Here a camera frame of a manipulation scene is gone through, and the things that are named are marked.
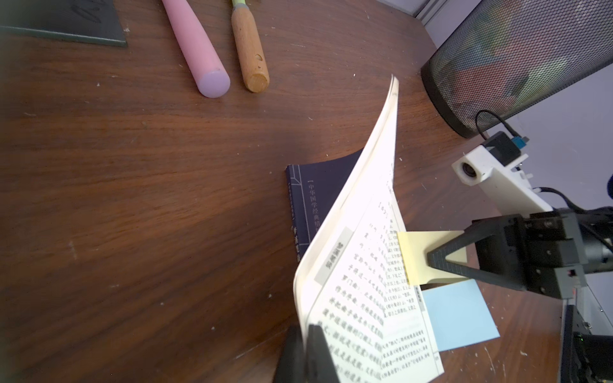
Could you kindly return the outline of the dark blue book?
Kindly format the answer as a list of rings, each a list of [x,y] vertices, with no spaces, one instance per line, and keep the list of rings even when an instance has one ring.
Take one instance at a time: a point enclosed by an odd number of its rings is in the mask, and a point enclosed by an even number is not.
[[[429,313],[408,282],[394,194],[400,82],[294,279],[299,325],[323,328],[340,382],[429,382],[443,371]]]

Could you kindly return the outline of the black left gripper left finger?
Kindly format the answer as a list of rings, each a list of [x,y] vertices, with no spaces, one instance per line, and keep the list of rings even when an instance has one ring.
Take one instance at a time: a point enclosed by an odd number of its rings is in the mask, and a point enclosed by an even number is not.
[[[306,362],[302,331],[299,326],[288,328],[284,347],[279,356],[273,383],[305,383]]]

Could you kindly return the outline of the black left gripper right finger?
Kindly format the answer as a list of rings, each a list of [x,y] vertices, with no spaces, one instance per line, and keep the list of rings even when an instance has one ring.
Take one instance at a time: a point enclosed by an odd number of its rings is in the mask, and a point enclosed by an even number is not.
[[[306,343],[306,381],[340,383],[323,328],[309,325]]]

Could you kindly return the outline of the yellow sticky note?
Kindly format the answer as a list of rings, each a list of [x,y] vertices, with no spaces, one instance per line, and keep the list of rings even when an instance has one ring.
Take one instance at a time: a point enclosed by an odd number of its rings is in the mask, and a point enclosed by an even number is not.
[[[411,286],[450,284],[466,277],[432,268],[427,253],[463,234],[464,231],[405,231],[397,233],[408,282]]]

